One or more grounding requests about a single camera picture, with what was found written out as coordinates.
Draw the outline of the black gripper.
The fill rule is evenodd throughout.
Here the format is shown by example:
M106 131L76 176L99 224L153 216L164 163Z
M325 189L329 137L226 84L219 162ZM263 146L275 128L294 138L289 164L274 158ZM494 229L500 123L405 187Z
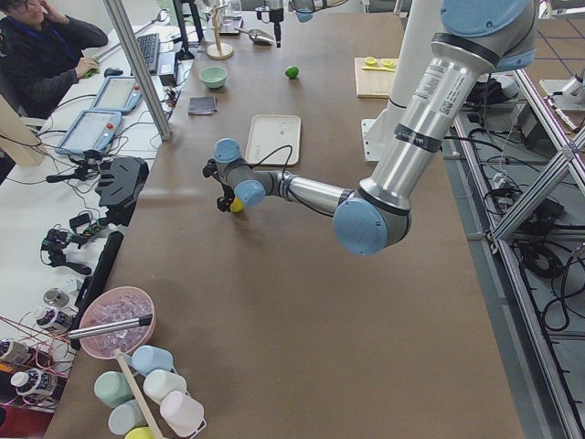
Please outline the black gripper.
M206 165L202 169L204 178L215 179L222 187L223 195L217 198L217 207L220 211L231 211L231 206L234 202L234 191L233 189L224 184L218 173L218 167L215 159L208 159Z
M275 31L276 48L282 46L281 23L284 20L282 0L264 0L260 6L254 8L256 17L263 23L272 23Z

